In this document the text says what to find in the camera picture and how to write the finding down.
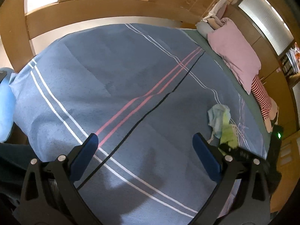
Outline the light blue face mask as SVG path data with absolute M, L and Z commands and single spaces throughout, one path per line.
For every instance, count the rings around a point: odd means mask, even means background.
M 223 104 L 215 104 L 207 114 L 208 125 L 212 128 L 211 138 L 207 141 L 210 144 L 214 137 L 221 138 L 223 127 L 229 124 L 231 114 L 229 107 Z

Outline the green paper strip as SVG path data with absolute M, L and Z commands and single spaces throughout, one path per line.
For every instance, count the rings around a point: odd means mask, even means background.
M 222 132 L 220 137 L 220 143 L 221 144 L 227 144 L 231 148 L 237 148 L 233 147 L 232 145 L 232 128 L 230 123 L 231 115 L 229 110 L 225 110 L 223 113 L 223 119 L 222 119 Z

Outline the striped plush doll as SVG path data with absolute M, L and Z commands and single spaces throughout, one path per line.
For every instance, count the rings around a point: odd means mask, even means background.
M 266 131 L 271 133 L 273 127 L 278 123 L 278 105 L 268 95 L 258 75 L 256 75 L 252 81 L 251 92 L 259 104 Z

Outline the pink pillow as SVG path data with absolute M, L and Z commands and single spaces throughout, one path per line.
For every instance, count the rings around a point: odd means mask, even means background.
M 225 61 L 247 94 L 250 94 L 252 81 L 261 69 L 261 62 L 236 24 L 230 18 L 221 20 L 225 24 L 207 35 L 208 43 Z

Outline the blue plaid bed sheet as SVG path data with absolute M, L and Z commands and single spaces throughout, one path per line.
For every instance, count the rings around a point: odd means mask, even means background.
M 257 101 L 195 30 L 113 24 L 68 34 L 9 85 L 14 121 L 41 161 L 98 136 L 77 185 L 103 224 L 192 220 L 216 185 L 192 138 L 212 137 L 216 104 L 229 108 L 242 148 L 269 150 Z

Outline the hanging clothes bundle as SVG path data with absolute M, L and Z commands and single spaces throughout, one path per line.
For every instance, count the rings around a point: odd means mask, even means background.
M 200 35 L 202 35 L 206 40 L 209 33 L 214 32 L 225 24 L 225 22 L 221 19 L 226 8 L 227 0 L 218 1 L 209 11 L 208 15 L 196 24 L 198 33 L 200 33 Z

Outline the wooden bunk bed frame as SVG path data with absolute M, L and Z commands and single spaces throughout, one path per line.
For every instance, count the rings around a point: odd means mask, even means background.
M 217 0 L 57 0 L 26 13 L 24 0 L 1 5 L 1 40 L 15 74 L 38 53 L 32 40 L 63 26 L 98 18 L 142 16 L 196 23 Z

